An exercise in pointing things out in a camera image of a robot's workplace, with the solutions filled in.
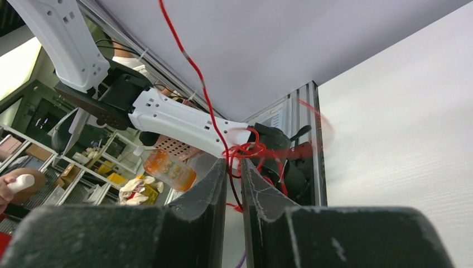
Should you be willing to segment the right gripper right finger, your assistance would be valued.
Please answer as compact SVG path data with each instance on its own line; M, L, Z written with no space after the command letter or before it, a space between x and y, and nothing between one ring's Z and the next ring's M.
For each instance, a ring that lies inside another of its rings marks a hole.
M242 196L249 267L453 267L414 208L300 206L249 160Z

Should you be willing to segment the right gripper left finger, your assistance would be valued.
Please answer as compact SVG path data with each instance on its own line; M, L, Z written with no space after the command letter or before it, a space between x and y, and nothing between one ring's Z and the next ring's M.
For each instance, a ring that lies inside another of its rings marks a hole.
M61 205L31 211L2 267L220 267L226 163L168 205Z

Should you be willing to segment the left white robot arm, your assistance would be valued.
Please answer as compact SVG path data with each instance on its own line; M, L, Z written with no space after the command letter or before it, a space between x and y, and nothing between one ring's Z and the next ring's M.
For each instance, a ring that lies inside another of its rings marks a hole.
M172 100L138 71L105 58L76 1L11 1L11 6L51 59L59 79L56 91L76 106L53 132L59 156L72 148L85 125L157 133L216 157L249 141L246 123Z

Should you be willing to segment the person's hand with controller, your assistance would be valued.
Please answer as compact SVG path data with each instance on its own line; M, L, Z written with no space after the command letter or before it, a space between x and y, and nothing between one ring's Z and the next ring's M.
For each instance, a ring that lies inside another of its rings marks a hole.
M35 178L31 174L1 177L1 214L11 201L20 203L32 195Z

